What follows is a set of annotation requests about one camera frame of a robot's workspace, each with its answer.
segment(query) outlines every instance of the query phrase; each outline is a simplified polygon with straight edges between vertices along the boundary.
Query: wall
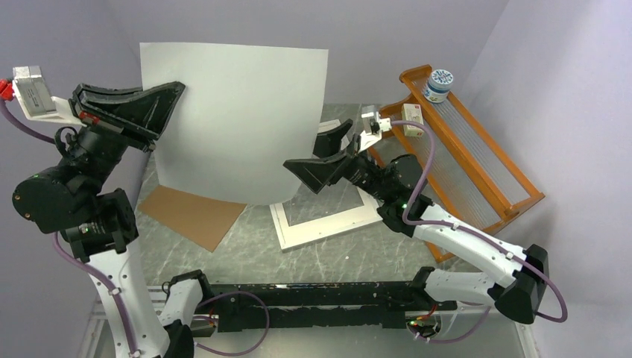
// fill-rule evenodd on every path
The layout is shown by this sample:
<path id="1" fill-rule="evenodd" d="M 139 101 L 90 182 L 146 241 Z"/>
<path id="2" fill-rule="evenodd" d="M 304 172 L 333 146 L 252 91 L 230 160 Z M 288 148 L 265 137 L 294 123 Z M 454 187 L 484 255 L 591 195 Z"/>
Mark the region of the wall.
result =
<path id="1" fill-rule="evenodd" d="M 545 358 L 632 348 L 631 16 L 623 0 L 511 0 L 460 92 L 547 194 L 500 235 L 544 245 L 570 303 L 564 325 L 535 324 Z"/>
<path id="2" fill-rule="evenodd" d="M 108 0 L 133 41 L 329 49 L 325 102 L 391 103 L 399 74 L 430 63 L 455 89 L 470 73 L 507 0 Z"/>
<path id="3" fill-rule="evenodd" d="M 80 82 L 140 85 L 139 66 L 101 0 L 4 1 L 0 77 L 13 66 L 40 65 L 54 95 L 68 98 Z M 10 110 L 24 119 L 16 102 Z M 56 125 L 29 124 L 53 134 Z M 16 185 L 57 164 L 51 145 L 0 120 L 0 347 L 13 357 L 76 357 L 96 291 L 89 278 L 62 261 L 34 223 L 11 204 Z M 137 196 L 145 156 L 129 150 L 106 189 Z"/>

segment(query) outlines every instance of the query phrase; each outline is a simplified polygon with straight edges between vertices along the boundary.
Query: blue and white jar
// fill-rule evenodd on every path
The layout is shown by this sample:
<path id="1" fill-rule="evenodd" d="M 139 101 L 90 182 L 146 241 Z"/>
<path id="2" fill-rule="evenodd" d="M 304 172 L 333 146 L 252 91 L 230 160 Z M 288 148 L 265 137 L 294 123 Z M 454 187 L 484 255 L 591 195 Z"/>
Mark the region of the blue and white jar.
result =
<path id="1" fill-rule="evenodd" d="M 423 96 L 432 103 L 441 103 L 448 98 L 452 83 L 454 83 L 452 73 L 445 69 L 436 69 L 430 73 L 423 87 Z"/>

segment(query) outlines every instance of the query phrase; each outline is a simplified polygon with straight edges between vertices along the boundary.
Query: gray table surface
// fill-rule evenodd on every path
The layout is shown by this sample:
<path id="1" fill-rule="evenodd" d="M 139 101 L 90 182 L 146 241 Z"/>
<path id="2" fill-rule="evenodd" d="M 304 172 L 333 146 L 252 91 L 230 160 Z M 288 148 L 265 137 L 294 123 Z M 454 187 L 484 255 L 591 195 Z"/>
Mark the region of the gray table surface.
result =
<path id="1" fill-rule="evenodd" d="M 359 118 L 360 104 L 326 104 L 322 122 Z M 359 131 L 354 125 L 352 131 Z M 395 139 L 378 143 L 389 160 L 403 150 Z M 153 158 L 143 177 L 139 203 L 158 185 Z M 359 205 L 354 186 L 346 180 L 314 195 L 302 186 L 284 203 L 290 224 L 316 219 Z M 437 266 L 426 245 L 385 225 L 375 223 L 318 243 L 281 252 L 268 206 L 248 205 L 221 244 L 211 253 L 136 210 L 142 246 L 142 265 L 150 285 L 176 274 L 202 269 L 216 283 L 357 282 L 410 280 L 421 266 Z M 470 271 L 458 259 L 440 265 L 451 271 Z"/>

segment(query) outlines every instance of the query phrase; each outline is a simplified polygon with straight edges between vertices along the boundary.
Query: brown paper sheet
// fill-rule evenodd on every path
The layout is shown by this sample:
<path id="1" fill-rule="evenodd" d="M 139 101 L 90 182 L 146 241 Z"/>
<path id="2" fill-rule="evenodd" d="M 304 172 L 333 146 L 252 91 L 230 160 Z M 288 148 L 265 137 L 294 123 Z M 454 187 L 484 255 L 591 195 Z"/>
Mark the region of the brown paper sheet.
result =
<path id="1" fill-rule="evenodd" d="M 245 207 L 161 185 L 139 205 L 143 213 L 211 252 Z"/>

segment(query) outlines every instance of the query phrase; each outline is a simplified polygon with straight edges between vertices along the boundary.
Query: beige box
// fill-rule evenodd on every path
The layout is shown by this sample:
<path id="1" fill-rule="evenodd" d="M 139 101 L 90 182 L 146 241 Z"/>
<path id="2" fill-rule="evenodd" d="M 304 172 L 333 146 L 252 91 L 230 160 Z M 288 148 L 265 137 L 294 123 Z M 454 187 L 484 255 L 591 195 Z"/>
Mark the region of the beige box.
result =
<path id="1" fill-rule="evenodd" d="M 402 119 L 405 121 L 417 122 L 423 124 L 423 116 L 421 114 L 421 106 L 418 104 L 404 103 L 402 106 Z M 423 131 L 412 125 L 404 126 L 405 136 L 422 136 Z"/>

